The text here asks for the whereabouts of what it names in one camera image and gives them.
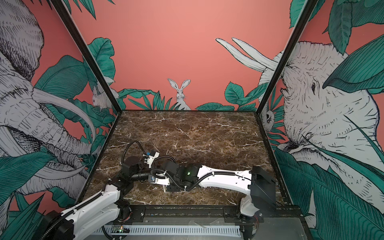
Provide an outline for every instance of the rabbit head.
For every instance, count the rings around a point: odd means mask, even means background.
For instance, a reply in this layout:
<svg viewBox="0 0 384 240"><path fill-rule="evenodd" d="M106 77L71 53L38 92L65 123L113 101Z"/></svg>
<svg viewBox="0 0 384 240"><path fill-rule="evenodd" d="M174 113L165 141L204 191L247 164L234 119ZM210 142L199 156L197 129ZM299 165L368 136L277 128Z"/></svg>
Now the rabbit head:
<svg viewBox="0 0 384 240"><path fill-rule="evenodd" d="M183 89L188 86L188 84L191 82L191 80L187 79L183 82L183 84L181 84L181 88L179 88L179 86L177 85L177 83L175 81L173 81L172 79L168 78L168 81L170 83L170 85L177 90L177 94L176 94L176 98L177 99L184 99L185 98L185 95L183 93Z"/></svg>

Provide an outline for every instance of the animal eye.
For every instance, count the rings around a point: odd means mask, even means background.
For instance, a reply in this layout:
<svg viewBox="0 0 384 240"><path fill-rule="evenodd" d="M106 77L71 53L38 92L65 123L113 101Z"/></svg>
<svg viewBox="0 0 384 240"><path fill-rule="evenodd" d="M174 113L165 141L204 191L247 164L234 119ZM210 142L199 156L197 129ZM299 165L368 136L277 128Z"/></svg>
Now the animal eye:
<svg viewBox="0 0 384 240"><path fill-rule="evenodd" d="M315 88L316 88L316 85L315 85L314 83L312 83L311 89L312 89L312 91L313 91L313 94L314 94L314 90L315 90Z"/></svg>

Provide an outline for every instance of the robotic arm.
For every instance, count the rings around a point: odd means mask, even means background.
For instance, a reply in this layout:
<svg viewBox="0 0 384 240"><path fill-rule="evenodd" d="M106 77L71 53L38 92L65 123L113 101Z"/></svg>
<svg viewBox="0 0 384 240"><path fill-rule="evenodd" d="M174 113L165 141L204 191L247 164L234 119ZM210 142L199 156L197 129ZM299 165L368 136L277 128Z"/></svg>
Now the robotic arm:
<svg viewBox="0 0 384 240"><path fill-rule="evenodd" d="M155 168L154 161L161 158L166 160L161 167ZM123 197L133 188L135 181L160 184L168 192L190 191L196 186L242 192L247 195L240 203L240 213L244 217L253 217L260 210L276 209L275 182L260 167L229 171L200 164L180 166L172 157L159 157L158 152L152 151L143 154L141 158L131 156L122 161L121 171L117 176L104 189L78 205L61 213L48 213L36 230L33 240L83 240L108 222L124 222L130 218L132 211L129 202Z"/></svg>

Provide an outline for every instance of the rabbit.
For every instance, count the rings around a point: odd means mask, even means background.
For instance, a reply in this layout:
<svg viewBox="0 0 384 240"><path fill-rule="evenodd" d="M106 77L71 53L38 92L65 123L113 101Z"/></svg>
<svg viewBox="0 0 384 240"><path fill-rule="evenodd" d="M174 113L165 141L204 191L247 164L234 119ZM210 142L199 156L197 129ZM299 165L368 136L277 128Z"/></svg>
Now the rabbit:
<svg viewBox="0 0 384 240"><path fill-rule="evenodd" d="M177 95L176 95L177 104L176 104L176 106L180 105L179 110L191 110L191 108L185 103L185 101L184 101L185 95L183 94L183 89L186 86L188 86L189 83L191 83L191 80L189 80L189 79L185 80L183 82L183 84L181 84L181 88L179 88L177 83L175 81L173 81L172 79L168 78L168 81L169 81L170 85L174 89L177 90Z"/></svg>
<svg viewBox="0 0 384 240"><path fill-rule="evenodd" d="M104 79L108 85L114 82L113 79L106 77L106 76L104 76ZM119 98L119 94L116 92L116 90L112 89L111 87L109 87L109 88L110 88L113 96L115 98ZM97 88L96 88L96 86L93 87L92 92L93 92L92 100L93 100L93 106L94 107L99 106L100 108L112 108L112 103L109 100L109 98L107 97L107 94L105 94L105 91L99 82L97 82Z"/></svg>

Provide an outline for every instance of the marble tabletop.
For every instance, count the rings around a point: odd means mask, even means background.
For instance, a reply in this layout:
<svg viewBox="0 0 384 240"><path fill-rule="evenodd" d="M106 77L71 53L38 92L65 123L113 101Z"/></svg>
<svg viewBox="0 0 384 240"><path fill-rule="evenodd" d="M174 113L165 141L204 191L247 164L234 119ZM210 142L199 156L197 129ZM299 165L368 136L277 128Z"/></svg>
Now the marble tabletop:
<svg viewBox="0 0 384 240"><path fill-rule="evenodd" d="M170 155L180 165L200 163L215 169L247 170L261 166L275 179L254 113L198 111L124 111L84 199L95 194L120 170L121 155L131 141L139 140L146 152ZM128 156L139 156L136 144ZM245 195L215 187L196 187L189 192L166 192L163 187L135 182L124 197L131 204L237 205ZM276 199L282 202L276 184Z"/></svg>

